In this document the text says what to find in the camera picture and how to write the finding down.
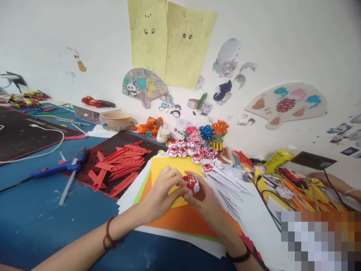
pixelated area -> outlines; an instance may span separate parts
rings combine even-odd
[[[282,212],[281,230],[288,270],[361,270],[360,212]]]

table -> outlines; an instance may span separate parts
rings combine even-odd
[[[67,119],[74,113],[61,114]],[[56,122],[55,118],[43,119]],[[85,131],[94,125],[83,125]],[[67,140],[60,148],[70,159],[83,146],[91,148],[103,138]],[[55,146],[36,154],[47,153]],[[14,162],[0,167],[0,189],[27,178],[39,167],[53,166],[60,153]],[[0,194],[0,263],[30,270],[40,262],[102,225],[118,214],[116,201],[73,183],[64,206],[58,202],[68,178],[62,174],[30,180]],[[221,260],[194,245],[162,236],[132,231],[106,253],[91,270],[235,270],[226,258]]]

glue bottle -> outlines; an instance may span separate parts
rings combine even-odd
[[[288,161],[291,161],[294,158],[294,152],[297,148],[288,145],[285,149],[276,150],[276,152],[272,155],[272,157],[264,163],[264,166],[267,168],[266,174],[271,174],[275,172],[275,170]]]
[[[168,125],[167,124],[161,125],[158,129],[156,141],[158,143],[165,144],[167,142],[169,133],[170,131],[168,129]]]

white wall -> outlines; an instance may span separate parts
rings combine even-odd
[[[175,102],[183,107],[182,117],[192,118],[189,98],[203,91],[209,101],[218,84],[227,81],[212,73],[212,64],[222,43],[235,37],[242,41],[239,62],[259,65],[245,72],[247,82],[224,106],[214,102],[211,117],[226,120],[225,143],[252,157],[264,157],[279,147],[293,144],[299,150],[338,160],[328,172],[361,188],[361,159],[340,152],[354,146],[328,142],[326,131],[361,113],[361,7],[357,0],[174,0],[192,8],[216,9],[202,75],[203,90],[192,92],[168,87]],[[158,111],[159,100],[149,110],[140,101],[121,92],[123,76],[132,68],[126,0],[2,0],[0,2],[0,73],[6,70],[24,76],[31,89],[72,103],[91,94],[111,100],[143,123],[148,116],[162,116],[170,125],[174,117]],[[87,67],[82,73],[65,47],[80,52]],[[74,71],[74,82],[66,73]],[[305,81],[319,88],[328,99],[323,117],[286,122],[277,130],[265,128],[266,120],[253,116],[253,126],[237,126],[243,108],[257,93],[287,81]],[[16,88],[9,88],[17,93]],[[205,124],[199,116],[198,124]],[[353,130],[360,129],[356,124]]]

yellow bottle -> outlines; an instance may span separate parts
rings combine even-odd
[[[277,150],[272,157],[264,163],[264,166],[267,168],[266,174],[271,174],[275,172],[275,170],[284,164],[286,164],[288,161],[291,161],[294,158],[294,150],[297,148],[288,145],[285,149],[279,149]]]

